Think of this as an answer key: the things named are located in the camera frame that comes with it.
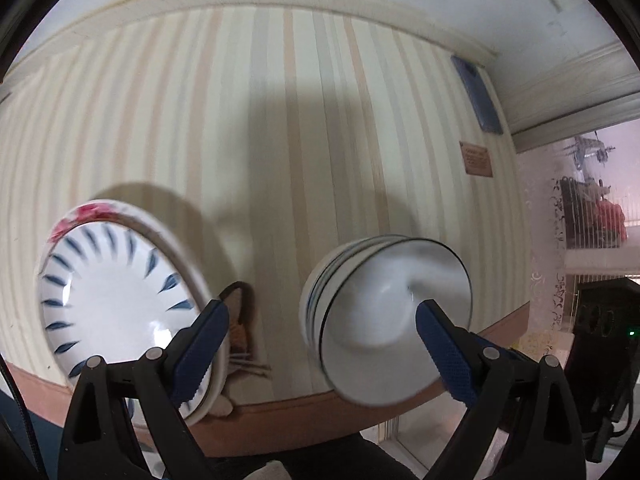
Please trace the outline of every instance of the wall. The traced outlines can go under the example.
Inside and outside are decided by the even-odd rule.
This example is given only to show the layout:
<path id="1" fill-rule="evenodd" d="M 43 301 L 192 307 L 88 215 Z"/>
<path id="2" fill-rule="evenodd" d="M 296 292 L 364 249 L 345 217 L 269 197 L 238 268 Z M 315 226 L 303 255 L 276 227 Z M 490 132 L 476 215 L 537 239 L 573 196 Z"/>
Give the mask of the wall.
<path id="1" fill-rule="evenodd" d="M 559 330 L 566 290 L 566 236 L 557 180 L 571 176 L 573 163 L 562 146 L 542 146 L 518 154 L 531 225 L 531 305 L 529 332 Z"/>
<path id="2" fill-rule="evenodd" d="M 627 245 L 640 246 L 640 226 L 635 225 L 635 226 L 627 227 L 626 236 L 628 237 L 626 239 Z"/>
<path id="3" fill-rule="evenodd" d="M 9 360 L 64 382 L 33 273 L 51 226 L 94 197 L 161 219 L 213 292 L 254 284 L 255 344 L 273 373 L 254 384 L 263 400 L 327 388 L 299 334 L 298 298 L 347 240 L 401 232 L 449 244 L 472 278 L 475 331 L 524 304 L 529 232 L 511 137 L 482 133 L 449 58 L 388 27 L 280 7 L 174 12 L 50 58 L 0 105 Z M 465 173 L 460 140 L 489 149 L 494 178 Z"/>

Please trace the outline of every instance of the plate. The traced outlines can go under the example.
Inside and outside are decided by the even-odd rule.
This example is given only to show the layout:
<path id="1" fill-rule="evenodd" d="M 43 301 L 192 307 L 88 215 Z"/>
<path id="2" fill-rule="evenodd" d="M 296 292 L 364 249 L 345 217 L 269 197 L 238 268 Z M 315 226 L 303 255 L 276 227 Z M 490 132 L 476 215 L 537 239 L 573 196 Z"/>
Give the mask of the plate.
<path id="1" fill-rule="evenodd" d="M 468 328 L 468 273 L 453 251 L 434 240 L 396 241 L 345 277 L 318 340 L 322 370 L 341 396 L 367 406 L 397 404 L 439 377 L 415 328 L 416 308 L 428 299 Z"/>
<path id="2" fill-rule="evenodd" d="M 92 203 L 93 215 L 83 217 L 86 206 L 56 226 L 36 280 L 49 348 L 72 386 L 92 355 L 114 363 L 136 360 L 153 346 L 165 348 L 210 299 L 205 286 L 196 286 L 193 269 L 178 263 L 175 242 L 161 249 L 163 244 L 135 229 L 136 208 L 129 206 L 129 214 L 122 215 L 118 210 L 127 208 L 122 203 L 103 202 L 97 208 Z M 159 233 L 146 228 L 149 235 Z M 162 234 L 154 241 L 165 239 Z M 209 367 L 194 398 L 179 409 L 191 424 L 208 411 L 203 412 L 204 400 L 212 403 L 222 389 L 226 346 L 214 360 L 216 384 Z M 128 399 L 127 407 L 133 424 L 145 427 L 139 402 Z"/>

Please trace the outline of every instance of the bowl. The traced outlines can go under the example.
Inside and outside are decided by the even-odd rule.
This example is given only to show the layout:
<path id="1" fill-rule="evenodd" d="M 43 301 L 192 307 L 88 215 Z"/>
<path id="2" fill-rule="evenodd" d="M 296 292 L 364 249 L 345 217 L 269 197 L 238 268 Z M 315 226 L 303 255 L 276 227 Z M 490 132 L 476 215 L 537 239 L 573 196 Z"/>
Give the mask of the bowl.
<path id="1" fill-rule="evenodd" d="M 447 246 L 427 238 L 360 240 L 316 269 L 303 299 L 305 341 L 342 397 L 366 406 L 397 404 L 439 377 L 415 328 L 415 311 L 434 299 L 468 328 L 471 284 Z"/>
<path id="2" fill-rule="evenodd" d="M 145 211 L 97 200 L 54 227 L 36 272 L 45 337 L 73 388 L 87 358 L 108 363 L 165 348 L 212 299 L 202 274 L 171 232 Z M 194 398 L 180 406 L 188 425 L 212 407 L 226 381 L 225 338 Z M 139 402 L 132 423 L 146 428 Z"/>

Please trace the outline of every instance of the red object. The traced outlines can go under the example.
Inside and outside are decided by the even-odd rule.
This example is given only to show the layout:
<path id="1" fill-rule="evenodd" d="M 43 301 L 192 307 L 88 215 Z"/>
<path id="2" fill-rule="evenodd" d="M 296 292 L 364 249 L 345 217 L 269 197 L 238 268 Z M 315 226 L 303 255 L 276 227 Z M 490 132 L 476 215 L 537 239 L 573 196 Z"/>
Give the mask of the red object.
<path id="1" fill-rule="evenodd" d="M 78 224 L 91 220 L 108 220 L 116 216 L 116 211 L 109 204 L 97 202 L 84 204 L 74 211 L 72 219 L 63 218 L 56 224 L 49 237 L 49 243 L 55 243 Z"/>
<path id="2" fill-rule="evenodd" d="M 625 214 L 620 204 L 599 200 L 596 202 L 596 220 L 600 227 L 617 232 L 621 242 L 626 240 Z"/>
<path id="3" fill-rule="evenodd" d="M 49 237 L 49 242 L 50 243 L 57 242 L 65 234 L 67 234 L 69 231 L 71 231 L 71 228 L 73 226 L 74 226 L 73 222 L 69 221 L 66 218 L 63 218 L 60 222 L 58 222 L 55 225 L 55 227 L 53 228 L 53 231 L 51 231 L 51 236 Z"/>
<path id="4" fill-rule="evenodd" d="M 114 213 L 114 209 L 109 204 L 101 202 L 85 204 L 76 209 L 76 222 L 108 219 L 112 218 Z"/>

